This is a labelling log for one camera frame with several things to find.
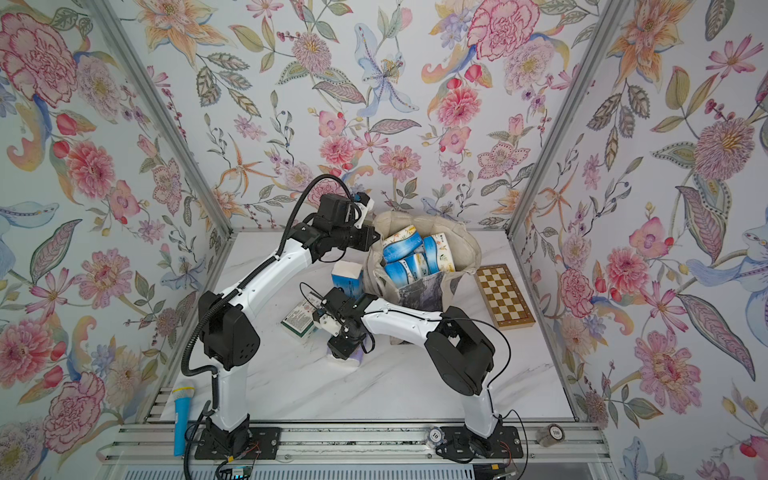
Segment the green white tissue box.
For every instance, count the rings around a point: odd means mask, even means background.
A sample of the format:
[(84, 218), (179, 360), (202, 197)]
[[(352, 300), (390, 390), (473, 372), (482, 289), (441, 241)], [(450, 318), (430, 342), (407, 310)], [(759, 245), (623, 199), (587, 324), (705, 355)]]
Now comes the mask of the green white tissue box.
[(306, 341), (318, 330), (313, 319), (314, 311), (310, 302), (302, 300), (280, 321), (280, 325), (296, 339)]

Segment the blue floral tissue pack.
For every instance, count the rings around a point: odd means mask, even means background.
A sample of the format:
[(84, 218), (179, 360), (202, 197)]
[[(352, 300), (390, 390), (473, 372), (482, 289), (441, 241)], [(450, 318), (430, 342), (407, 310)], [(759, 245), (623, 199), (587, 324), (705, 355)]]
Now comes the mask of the blue floral tissue pack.
[(382, 241), (382, 255), (385, 263), (395, 263), (414, 253), (423, 244), (422, 236), (411, 224)]
[(421, 279), (430, 275), (428, 262), (422, 252), (411, 254), (405, 258), (405, 262), (415, 279)]
[(452, 251), (445, 233), (435, 233), (423, 238), (423, 249), (430, 275), (438, 272), (455, 272)]
[(387, 263), (384, 266), (386, 274), (389, 276), (395, 287), (400, 289), (414, 282), (415, 277), (405, 259), (393, 263)]

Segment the beige canvas bag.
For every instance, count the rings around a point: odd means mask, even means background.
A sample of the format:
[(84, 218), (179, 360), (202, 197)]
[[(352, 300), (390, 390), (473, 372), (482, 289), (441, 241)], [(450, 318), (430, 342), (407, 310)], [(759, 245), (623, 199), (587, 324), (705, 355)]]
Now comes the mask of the beige canvas bag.
[(372, 226), (380, 235), (363, 264), (363, 290), (397, 305), (444, 311), (482, 250), (466, 227), (438, 216), (385, 212)]

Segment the purple tissue pack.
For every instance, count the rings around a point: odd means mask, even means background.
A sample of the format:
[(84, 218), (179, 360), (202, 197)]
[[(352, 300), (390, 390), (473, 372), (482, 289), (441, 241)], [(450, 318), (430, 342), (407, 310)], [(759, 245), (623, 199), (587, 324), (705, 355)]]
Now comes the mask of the purple tissue pack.
[(365, 354), (359, 345), (350, 343), (327, 345), (327, 358), (335, 363), (349, 368), (358, 368), (363, 363)]

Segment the blue floral tissue pack front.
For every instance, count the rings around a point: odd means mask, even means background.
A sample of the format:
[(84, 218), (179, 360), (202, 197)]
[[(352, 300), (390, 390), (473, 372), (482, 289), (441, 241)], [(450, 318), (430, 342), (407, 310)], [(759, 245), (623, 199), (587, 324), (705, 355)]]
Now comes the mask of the blue floral tissue pack front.
[(386, 274), (389, 276), (395, 287), (400, 289), (414, 282), (415, 277), (405, 259), (393, 263), (387, 263), (384, 266)]

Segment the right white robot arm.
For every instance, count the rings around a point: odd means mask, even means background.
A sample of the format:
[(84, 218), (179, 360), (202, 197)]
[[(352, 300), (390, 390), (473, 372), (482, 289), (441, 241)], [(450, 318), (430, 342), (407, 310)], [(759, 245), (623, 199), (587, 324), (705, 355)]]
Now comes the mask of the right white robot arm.
[(376, 335), (423, 348), (443, 382), (461, 396), (466, 429), (483, 439), (496, 430), (498, 418), (486, 385), (496, 349), (463, 310), (414, 310), (368, 293), (354, 299), (335, 287), (320, 301), (313, 322), (330, 334), (328, 349), (337, 359), (363, 350)]

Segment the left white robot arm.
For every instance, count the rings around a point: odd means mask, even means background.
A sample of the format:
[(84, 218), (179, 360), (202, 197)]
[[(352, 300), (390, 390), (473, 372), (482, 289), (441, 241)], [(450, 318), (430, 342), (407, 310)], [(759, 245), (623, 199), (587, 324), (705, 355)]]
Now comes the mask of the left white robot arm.
[(212, 422), (231, 433), (249, 421), (247, 364), (261, 339), (263, 308), (297, 274), (333, 249), (370, 249), (379, 234), (365, 223), (374, 201), (365, 193), (324, 194), (317, 211), (283, 232), (277, 249), (224, 293), (205, 292), (198, 302), (197, 338), (210, 359)]

